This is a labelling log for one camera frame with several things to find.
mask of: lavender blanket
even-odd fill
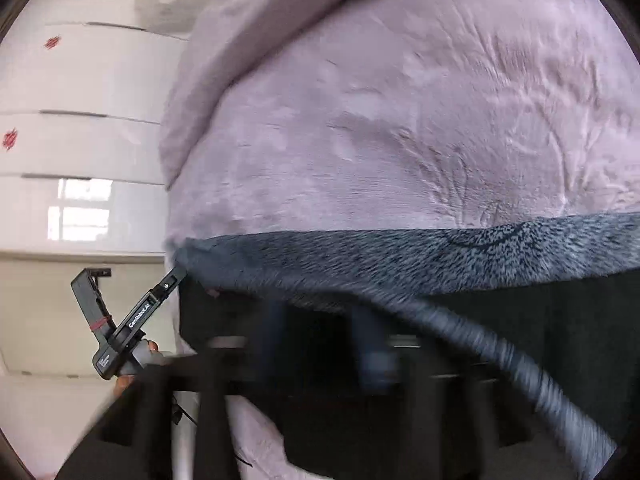
[[[599,0],[225,0],[164,118],[168,244],[638,211],[637,95]]]

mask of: white cabinet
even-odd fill
[[[160,123],[186,42],[93,25],[47,25],[2,60],[0,114],[65,110]]]
[[[12,147],[0,148],[0,175],[162,184],[159,128],[157,124],[91,116],[0,116],[0,136],[15,132]]]
[[[0,176],[0,252],[163,254],[164,188]]]

